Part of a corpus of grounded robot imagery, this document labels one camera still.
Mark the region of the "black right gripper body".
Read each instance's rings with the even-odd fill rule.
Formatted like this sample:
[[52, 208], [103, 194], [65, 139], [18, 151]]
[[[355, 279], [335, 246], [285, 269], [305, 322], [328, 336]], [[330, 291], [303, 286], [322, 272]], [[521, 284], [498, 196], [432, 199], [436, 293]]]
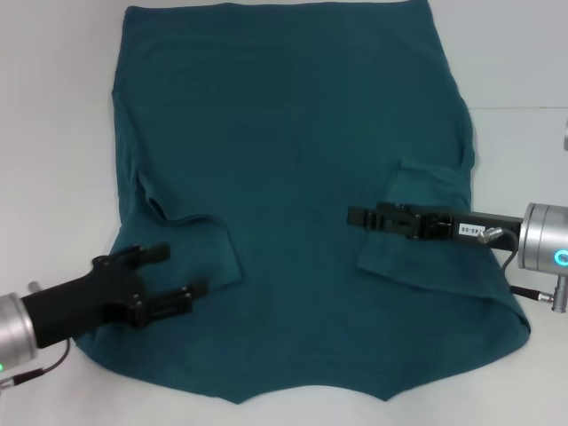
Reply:
[[518, 238], [523, 219], [478, 212], [427, 211], [420, 219], [414, 239], [418, 241], [453, 241], [462, 244], [485, 246], [490, 249], [512, 251], [517, 244], [510, 236], [491, 237], [485, 241], [480, 234], [502, 228]]

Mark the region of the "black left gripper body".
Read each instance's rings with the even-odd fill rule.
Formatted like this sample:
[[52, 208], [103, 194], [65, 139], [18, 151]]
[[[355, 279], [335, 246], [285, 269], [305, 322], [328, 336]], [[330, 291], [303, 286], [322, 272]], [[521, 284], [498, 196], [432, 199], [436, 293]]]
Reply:
[[37, 346], [47, 348], [108, 323], [145, 323], [147, 292], [137, 269], [142, 251], [119, 251], [93, 259], [79, 279], [22, 298]]

